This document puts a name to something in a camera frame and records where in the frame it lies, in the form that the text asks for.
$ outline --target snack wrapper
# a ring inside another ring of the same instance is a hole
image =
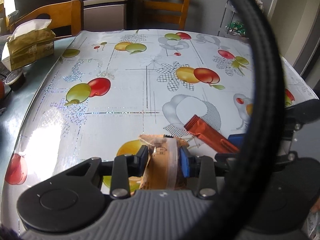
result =
[[[239,149],[208,125],[199,116],[194,115],[184,126],[186,130],[198,137],[218,153],[238,153]]]
[[[176,137],[140,135],[140,141],[149,148],[149,159],[142,176],[140,189],[183,189],[186,179],[179,165],[178,148],[189,144]]]

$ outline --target dining table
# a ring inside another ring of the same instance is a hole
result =
[[[281,59],[285,106],[317,98]],[[208,34],[81,31],[56,41],[52,57],[24,72],[26,84],[0,117],[0,221],[19,233],[25,229],[16,202],[29,187],[91,157],[135,154],[141,134],[176,136],[191,154],[213,158],[217,152],[186,123],[197,115],[230,138],[245,134],[252,114],[250,45]]]

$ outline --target blue gripper pad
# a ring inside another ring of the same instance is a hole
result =
[[[229,142],[234,146],[241,148],[245,133],[230,134],[228,137]]]
[[[190,177],[190,163],[189,163],[190,156],[188,155],[190,155],[190,153],[189,151],[186,152],[186,149],[184,147],[180,147],[179,153],[180,153],[180,166],[181,166],[183,177],[189,178]]]

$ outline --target orange snack bar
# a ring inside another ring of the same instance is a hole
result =
[[[224,138],[220,133],[194,115],[184,126],[186,130],[198,137],[218,153],[238,153],[239,149]]]

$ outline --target jar lid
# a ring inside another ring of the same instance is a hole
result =
[[[16,69],[7,76],[7,78],[4,81],[4,84],[7,86],[10,86],[13,83],[15,83],[19,79],[19,77],[21,77],[22,75],[23,75],[22,69]]]

